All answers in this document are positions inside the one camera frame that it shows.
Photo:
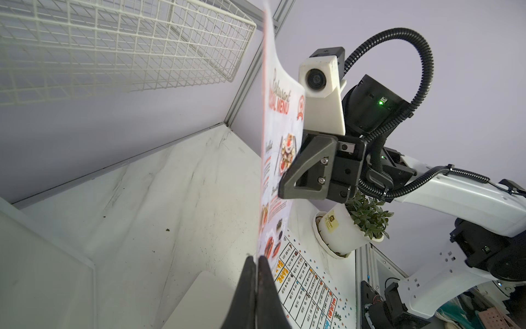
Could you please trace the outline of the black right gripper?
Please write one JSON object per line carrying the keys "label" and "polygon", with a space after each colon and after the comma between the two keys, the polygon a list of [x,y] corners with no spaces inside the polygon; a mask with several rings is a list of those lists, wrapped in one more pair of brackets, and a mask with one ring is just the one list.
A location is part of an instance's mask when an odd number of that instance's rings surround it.
{"label": "black right gripper", "polygon": [[305,137],[293,164],[279,182],[279,198],[328,198],[345,204],[358,190],[367,144],[351,136],[307,134]]}

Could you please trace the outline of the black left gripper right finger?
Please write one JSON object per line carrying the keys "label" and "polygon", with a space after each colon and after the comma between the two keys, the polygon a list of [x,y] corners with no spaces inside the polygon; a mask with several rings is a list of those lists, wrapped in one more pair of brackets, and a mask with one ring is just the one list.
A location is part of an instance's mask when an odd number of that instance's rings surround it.
{"label": "black left gripper right finger", "polygon": [[265,256],[258,258],[256,291],[256,328],[291,329],[273,281],[270,265]]}

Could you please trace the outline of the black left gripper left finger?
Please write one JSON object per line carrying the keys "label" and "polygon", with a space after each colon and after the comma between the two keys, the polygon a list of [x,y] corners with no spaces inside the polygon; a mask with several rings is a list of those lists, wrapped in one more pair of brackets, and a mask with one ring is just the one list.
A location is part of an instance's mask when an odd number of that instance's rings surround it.
{"label": "black left gripper left finger", "polygon": [[221,329],[256,327],[256,274],[253,256],[248,256]]}

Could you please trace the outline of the small special menu flyer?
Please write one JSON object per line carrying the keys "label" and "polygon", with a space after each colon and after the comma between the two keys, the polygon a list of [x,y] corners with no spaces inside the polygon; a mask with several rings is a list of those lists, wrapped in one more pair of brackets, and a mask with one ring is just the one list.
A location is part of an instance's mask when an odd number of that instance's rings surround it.
{"label": "small special menu flyer", "polygon": [[260,225],[257,257],[275,267],[284,247],[292,201],[279,196],[279,183],[301,147],[305,89],[282,67],[275,46],[273,15],[264,2],[262,63],[263,128]]}

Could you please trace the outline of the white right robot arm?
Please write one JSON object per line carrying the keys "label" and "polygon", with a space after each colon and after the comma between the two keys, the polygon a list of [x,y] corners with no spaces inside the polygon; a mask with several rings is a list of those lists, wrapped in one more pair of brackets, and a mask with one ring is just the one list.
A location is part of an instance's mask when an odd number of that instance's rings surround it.
{"label": "white right robot arm", "polygon": [[[388,41],[417,51],[421,81],[412,101],[365,75],[346,89],[345,75],[367,52]],[[359,195],[379,202],[423,206],[455,217],[441,250],[416,274],[384,291],[360,284],[360,328],[422,328],[446,302],[489,281],[525,280],[525,189],[452,164],[430,167],[385,145],[427,97],[434,77],[430,44],[418,32],[396,27],[363,42],[351,54],[342,47],[316,50],[299,68],[306,99],[300,113],[304,141],[279,183],[286,200],[331,200],[343,215],[327,215],[320,243],[347,255],[360,235]]]}

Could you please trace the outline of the dotted table price menu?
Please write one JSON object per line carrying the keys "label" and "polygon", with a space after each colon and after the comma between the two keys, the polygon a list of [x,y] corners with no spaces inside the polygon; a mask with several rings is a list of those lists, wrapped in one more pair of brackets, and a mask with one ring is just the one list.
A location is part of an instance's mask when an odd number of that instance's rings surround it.
{"label": "dotted table price menu", "polygon": [[356,258],[335,259],[318,242],[320,210],[296,200],[273,254],[273,278],[291,328],[357,328]]}

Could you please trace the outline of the potted green plant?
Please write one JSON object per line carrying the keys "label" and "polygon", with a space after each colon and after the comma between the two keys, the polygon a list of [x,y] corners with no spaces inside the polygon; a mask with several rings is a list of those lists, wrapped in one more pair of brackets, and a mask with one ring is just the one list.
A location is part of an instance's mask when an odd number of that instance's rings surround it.
{"label": "potted green plant", "polygon": [[357,192],[344,204],[320,212],[312,227],[319,245],[333,258],[346,259],[370,243],[389,238],[387,227],[393,216],[383,209],[384,202]]}

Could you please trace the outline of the large white board front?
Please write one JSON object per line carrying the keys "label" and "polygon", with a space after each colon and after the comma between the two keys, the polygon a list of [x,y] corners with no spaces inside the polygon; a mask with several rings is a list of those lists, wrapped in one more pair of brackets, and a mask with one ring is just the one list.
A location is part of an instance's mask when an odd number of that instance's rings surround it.
{"label": "large white board front", "polygon": [[1,327],[97,327],[95,264],[5,200]]}

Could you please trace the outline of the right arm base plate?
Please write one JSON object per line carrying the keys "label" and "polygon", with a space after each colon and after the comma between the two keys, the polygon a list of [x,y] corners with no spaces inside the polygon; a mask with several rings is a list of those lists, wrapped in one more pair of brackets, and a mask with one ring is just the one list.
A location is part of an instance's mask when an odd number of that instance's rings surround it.
{"label": "right arm base plate", "polygon": [[408,312],[401,301],[398,284],[393,283],[384,292],[384,298],[366,281],[360,283],[361,328],[395,329],[424,328],[431,322]]}

